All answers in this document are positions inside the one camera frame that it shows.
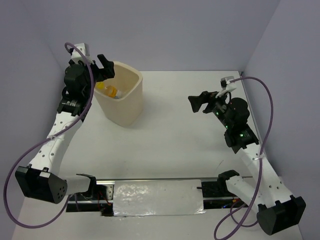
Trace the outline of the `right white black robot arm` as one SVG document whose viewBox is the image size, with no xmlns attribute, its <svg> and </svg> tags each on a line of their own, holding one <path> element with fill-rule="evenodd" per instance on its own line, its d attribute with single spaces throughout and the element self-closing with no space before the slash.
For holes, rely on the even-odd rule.
<svg viewBox="0 0 320 240">
<path fill-rule="evenodd" d="M 213 113 L 225 127 L 226 145 L 241 158 L 255 180 L 250 186 L 238 172 L 229 170 L 219 174 L 217 190 L 223 196 L 234 194 L 256 214 L 257 223 L 269 236 L 297 225 L 306 208 L 301 196 L 294 196 L 277 175 L 261 145 L 248 125 L 248 103 L 230 93 L 222 96 L 217 91 L 204 91 L 189 96 L 192 111 L 197 113 L 203 104 L 203 113 Z"/>
</svg>

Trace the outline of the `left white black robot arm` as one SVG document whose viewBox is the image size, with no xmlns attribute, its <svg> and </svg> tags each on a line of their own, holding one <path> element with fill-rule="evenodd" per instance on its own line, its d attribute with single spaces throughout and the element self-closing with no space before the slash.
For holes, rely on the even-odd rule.
<svg viewBox="0 0 320 240">
<path fill-rule="evenodd" d="M 91 78 L 95 83 L 115 77 L 114 62 L 103 54 L 97 55 L 102 64 L 92 61 L 87 67 L 82 60 L 71 59 L 65 69 L 62 99 L 57 108 L 53 127 L 44 143 L 27 166 L 19 166 L 15 178 L 27 198 L 58 204 L 65 196 L 81 194 L 91 200 L 97 196 L 96 177 L 78 173 L 61 177 L 60 167 L 72 138 L 84 122 L 92 100 Z"/>
</svg>

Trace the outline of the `yellow label plastic bottle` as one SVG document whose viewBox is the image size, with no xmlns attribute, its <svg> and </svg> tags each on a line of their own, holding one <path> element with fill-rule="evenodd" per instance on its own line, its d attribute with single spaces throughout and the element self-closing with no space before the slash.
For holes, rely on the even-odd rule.
<svg viewBox="0 0 320 240">
<path fill-rule="evenodd" d="M 95 85 L 95 88 L 103 95 L 113 99 L 121 99 L 124 96 L 124 93 L 121 90 L 113 85 L 105 85 L 103 82 L 98 82 Z"/>
</svg>

